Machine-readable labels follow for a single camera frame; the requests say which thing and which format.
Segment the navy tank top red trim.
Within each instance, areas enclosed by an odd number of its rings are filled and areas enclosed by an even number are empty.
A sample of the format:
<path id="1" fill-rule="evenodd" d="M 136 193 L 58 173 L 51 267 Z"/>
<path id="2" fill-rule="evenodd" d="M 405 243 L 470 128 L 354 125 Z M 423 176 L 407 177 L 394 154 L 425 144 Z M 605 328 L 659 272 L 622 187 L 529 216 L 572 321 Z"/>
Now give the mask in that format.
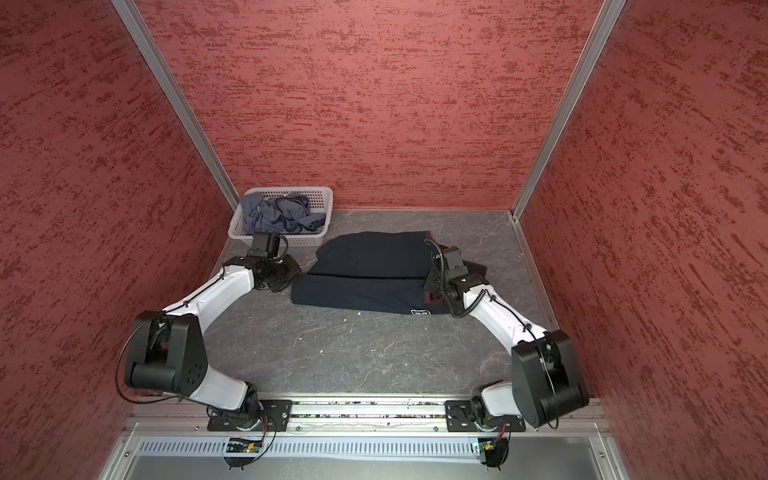
<path id="1" fill-rule="evenodd" d="M 342 235 L 316 252 L 317 261 L 291 289 L 296 305 L 404 315 L 447 314 L 425 289 L 433 267 L 428 231 Z"/>

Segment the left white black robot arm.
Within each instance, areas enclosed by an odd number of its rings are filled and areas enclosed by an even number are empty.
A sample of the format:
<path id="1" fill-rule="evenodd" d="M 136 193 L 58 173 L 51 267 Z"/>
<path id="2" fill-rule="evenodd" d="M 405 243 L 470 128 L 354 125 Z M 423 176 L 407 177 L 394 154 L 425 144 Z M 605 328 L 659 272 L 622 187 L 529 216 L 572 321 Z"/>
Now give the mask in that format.
<path id="1" fill-rule="evenodd" d="M 187 297 L 137 317 L 121 350 L 124 373 L 116 385 L 202 404 L 209 415 L 236 430 L 265 427 L 267 415 L 256 387 L 210 365 L 204 334 L 241 297 L 252 291 L 279 293 L 299 273 L 290 255 L 231 258 Z"/>

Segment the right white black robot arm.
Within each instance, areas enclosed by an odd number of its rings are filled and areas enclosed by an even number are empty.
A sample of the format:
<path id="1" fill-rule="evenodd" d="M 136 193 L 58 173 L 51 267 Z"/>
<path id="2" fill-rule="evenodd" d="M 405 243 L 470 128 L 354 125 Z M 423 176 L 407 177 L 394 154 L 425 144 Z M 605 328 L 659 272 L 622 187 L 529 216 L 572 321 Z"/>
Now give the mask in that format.
<path id="1" fill-rule="evenodd" d="M 564 331 L 531 322 L 484 277 L 465 267 L 456 274 L 432 271 L 425 290 L 452 316 L 479 321 L 510 355 L 510 379 L 489 384 L 473 396 L 476 422 L 516 416 L 532 427 L 555 426 L 589 404 L 574 343 Z"/>

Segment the grey-blue tank top in basket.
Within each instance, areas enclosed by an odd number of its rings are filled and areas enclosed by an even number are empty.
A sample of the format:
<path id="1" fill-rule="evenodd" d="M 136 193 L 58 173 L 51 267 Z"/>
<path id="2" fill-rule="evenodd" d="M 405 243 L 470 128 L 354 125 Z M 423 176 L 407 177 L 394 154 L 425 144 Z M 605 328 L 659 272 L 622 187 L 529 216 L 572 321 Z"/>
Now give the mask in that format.
<path id="1" fill-rule="evenodd" d="M 312 213 L 309 198 L 298 193 L 265 198 L 256 192 L 244 196 L 240 207 L 247 235 L 318 233 L 326 221 L 326 215 Z"/>

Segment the white plastic laundry basket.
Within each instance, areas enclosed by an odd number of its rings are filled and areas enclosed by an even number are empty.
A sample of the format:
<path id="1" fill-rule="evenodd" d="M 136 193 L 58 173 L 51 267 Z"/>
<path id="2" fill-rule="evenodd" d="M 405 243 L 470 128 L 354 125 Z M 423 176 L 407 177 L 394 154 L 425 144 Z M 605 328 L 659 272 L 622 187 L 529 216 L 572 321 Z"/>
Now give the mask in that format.
<path id="1" fill-rule="evenodd" d="M 288 245 L 291 247 L 320 246 L 323 243 L 323 239 L 330 226 L 330 221 L 332 216 L 334 196 L 331 188 L 329 187 L 257 187 L 257 188 L 252 188 L 248 190 L 244 194 L 244 196 L 248 194 L 256 193 L 256 192 L 261 193 L 265 198 L 281 197 L 291 193 L 306 195 L 310 201 L 311 212 L 322 213 L 326 215 L 326 221 L 323 229 L 318 233 L 305 232 L 298 235 L 288 235 L 288 234 L 278 234 L 278 235 L 283 236 L 287 240 Z M 240 202 L 230 221 L 228 235 L 233 240 L 240 240 L 247 244 L 250 244 L 252 241 L 252 236 L 254 234 L 247 235 L 243 230 L 243 215 L 242 215 L 242 209 L 240 207 Z"/>

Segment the left corner aluminium profile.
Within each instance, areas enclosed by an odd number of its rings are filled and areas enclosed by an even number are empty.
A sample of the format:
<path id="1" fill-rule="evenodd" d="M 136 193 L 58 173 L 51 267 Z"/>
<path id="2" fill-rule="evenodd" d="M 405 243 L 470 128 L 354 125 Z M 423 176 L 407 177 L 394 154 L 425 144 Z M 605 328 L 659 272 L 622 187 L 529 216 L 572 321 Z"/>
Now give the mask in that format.
<path id="1" fill-rule="evenodd" d="M 239 195 L 234 184 L 153 39 L 136 3 L 129 0 L 112 0 L 111 4 L 170 102 L 177 118 L 203 159 L 225 200 L 231 209 L 235 210 L 239 205 Z"/>

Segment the corner aluminium profile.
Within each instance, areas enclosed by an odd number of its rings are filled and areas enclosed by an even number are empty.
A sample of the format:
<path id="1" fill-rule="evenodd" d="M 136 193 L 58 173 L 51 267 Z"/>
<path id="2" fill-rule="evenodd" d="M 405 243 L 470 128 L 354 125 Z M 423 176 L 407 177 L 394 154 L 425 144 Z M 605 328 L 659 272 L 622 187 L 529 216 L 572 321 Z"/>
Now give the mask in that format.
<path id="1" fill-rule="evenodd" d="M 234 184 L 153 39 L 136 3 L 129 0 L 112 0 L 111 4 L 170 102 L 177 118 L 203 159 L 225 200 L 231 209 L 235 210 L 239 205 L 239 195 Z"/>
<path id="2" fill-rule="evenodd" d="M 531 169 L 511 210 L 511 220 L 519 222 L 558 141 L 591 77 L 600 55 L 626 5 L 625 0 L 605 0 L 598 12 L 577 63 L 572 71 L 552 122 L 542 140 Z"/>

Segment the right corner aluminium profile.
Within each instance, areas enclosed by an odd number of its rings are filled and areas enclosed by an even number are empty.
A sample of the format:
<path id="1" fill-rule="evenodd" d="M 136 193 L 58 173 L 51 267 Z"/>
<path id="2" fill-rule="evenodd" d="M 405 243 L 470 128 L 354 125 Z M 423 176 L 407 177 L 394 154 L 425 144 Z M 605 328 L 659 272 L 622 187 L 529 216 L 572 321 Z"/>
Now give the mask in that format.
<path id="1" fill-rule="evenodd" d="M 531 169 L 511 210 L 511 220 L 519 222 L 558 141 L 591 77 L 600 55 L 626 5 L 625 0 L 605 0 L 598 12 L 577 63 L 572 71 L 552 122 L 542 140 Z"/>

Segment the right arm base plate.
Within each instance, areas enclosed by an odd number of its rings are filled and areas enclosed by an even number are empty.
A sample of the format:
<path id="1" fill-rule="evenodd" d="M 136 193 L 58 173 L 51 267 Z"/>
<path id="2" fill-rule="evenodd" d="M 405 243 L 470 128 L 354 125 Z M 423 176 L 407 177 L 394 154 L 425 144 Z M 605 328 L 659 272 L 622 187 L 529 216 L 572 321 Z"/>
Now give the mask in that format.
<path id="1" fill-rule="evenodd" d="M 525 422 L 519 415 L 492 415 L 477 398 L 448 400 L 444 407 L 447 429 L 452 433 L 499 434 L 526 431 Z"/>

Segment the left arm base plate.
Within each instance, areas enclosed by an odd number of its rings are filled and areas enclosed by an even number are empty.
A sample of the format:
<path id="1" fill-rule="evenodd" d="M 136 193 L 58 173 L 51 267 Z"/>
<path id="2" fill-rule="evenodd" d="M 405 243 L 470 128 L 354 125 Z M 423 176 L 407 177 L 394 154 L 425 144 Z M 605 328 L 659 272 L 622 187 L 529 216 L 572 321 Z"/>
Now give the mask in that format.
<path id="1" fill-rule="evenodd" d="M 255 434 L 268 431 L 284 432 L 291 416 L 294 402 L 288 399 L 263 399 L 259 401 L 254 420 L 237 418 L 234 412 L 207 408 L 210 432 L 236 432 Z"/>

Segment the aluminium front rail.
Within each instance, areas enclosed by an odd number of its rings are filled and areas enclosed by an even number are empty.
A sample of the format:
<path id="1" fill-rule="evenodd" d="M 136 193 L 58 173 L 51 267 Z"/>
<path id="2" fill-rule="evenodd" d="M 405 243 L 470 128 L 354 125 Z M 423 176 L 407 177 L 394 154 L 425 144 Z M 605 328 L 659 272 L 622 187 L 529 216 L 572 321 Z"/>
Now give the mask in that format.
<path id="1" fill-rule="evenodd" d="M 477 432 L 449 432 L 444 403 L 450 396 L 427 395 L 299 395 L 270 394 L 265 399 L 294 402 L 287 430 L 280 436 L 409 436 L 458 437 L 488 436 Z M 207 430 L 206 407 L 190 402 L 137 405 L 121 428 L 129 434 L 145 436 L 214 436 L 222 432 Z M 601 402 L 589 404 L 566 415 L 555 426 L 526 426 L 518 437 L 594 437 L 611 438 L 613 431 Z"/>

